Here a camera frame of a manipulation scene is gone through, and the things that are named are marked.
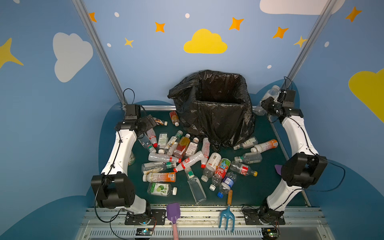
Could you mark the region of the red label cartoon bottle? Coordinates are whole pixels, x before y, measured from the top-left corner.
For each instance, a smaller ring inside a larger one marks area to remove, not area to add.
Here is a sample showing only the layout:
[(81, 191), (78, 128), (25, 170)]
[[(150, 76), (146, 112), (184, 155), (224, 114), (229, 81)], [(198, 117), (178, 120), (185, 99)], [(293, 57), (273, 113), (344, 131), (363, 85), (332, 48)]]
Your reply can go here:
[(209, 187), (211, 191), (215, 191), (215, 189), (220, 185), (222, 180), (227, 174), (227, 171), (231, 165), (231, 161), (229, 159), (222, 159), (212, 177), (212, 183)]

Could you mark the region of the white red label bottle diagonal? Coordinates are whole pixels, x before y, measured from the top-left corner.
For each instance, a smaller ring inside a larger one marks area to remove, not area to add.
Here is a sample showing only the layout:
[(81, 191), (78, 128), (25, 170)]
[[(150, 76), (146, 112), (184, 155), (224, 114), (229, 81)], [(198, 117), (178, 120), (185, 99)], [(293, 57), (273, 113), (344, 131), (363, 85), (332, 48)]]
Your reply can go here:
[(193, 166), (197, 162), (203, 160), (205, 157), (202, 151), (198, 151), (196, 154), (186, 158), (180, 164), (178, 164), (173, 170), (175, 173), (185, 170), (188, 167)]

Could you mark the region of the yellow drink red label bottle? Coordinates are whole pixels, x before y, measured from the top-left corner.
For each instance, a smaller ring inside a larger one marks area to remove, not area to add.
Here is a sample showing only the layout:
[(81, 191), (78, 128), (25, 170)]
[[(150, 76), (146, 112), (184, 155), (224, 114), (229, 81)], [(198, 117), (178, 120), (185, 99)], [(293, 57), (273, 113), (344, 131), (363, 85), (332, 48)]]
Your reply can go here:
[(190, 134), (186, 134), (184, 137), (181, 138), (177, 148), (173, 153), (174, 157), (182, 159), (185, 156), (186, 150), (191, 142), (190, 137)]

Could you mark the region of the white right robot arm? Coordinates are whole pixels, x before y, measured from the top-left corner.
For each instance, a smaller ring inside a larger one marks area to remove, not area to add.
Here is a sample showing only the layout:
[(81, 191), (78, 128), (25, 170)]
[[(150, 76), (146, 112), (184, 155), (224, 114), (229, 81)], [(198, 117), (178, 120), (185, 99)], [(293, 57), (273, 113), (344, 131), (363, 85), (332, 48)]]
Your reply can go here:
[(272, 97), (263, 100), (262, 107), (268, 114), (278, 117), (292, 149), (292, 157), (282, 165), (279, 185), (266, 198), (268, 210), (283, 212), (299, 192), (317, 183), (328, 163), (312, 145), (300, 109), (285, 107)]

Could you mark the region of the blue cap water bottle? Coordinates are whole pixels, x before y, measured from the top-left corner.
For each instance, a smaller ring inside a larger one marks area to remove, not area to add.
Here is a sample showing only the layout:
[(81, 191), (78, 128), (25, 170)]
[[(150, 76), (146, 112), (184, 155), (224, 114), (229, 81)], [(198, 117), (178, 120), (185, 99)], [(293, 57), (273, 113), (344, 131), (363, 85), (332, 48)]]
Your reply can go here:
[(226, 176), (224, 177), (223, 181), (221, 182), (219, 192), (217, 196), (222, 199), (224, 195), (228, 195), (229, 191), (233, 188), (233, 185), (235, 184), (237, 180), (237, 174), (234, 172), (228, 172)]

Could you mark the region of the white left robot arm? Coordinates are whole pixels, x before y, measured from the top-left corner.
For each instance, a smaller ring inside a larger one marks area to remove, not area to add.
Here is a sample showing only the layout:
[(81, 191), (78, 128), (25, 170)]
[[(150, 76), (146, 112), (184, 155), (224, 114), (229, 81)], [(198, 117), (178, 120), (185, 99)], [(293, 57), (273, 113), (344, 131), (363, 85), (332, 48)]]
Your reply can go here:
[(107, 209), (124, 209), (132, 215), (151, 214), (149, 203), (136, 195), (134, 184), (128, 177), (128, 165), (138, 137), (155, 126), (151, 115), (116, 125), (116, 138), (109, 160), (102, 172), (91, 180), (96, 205)]

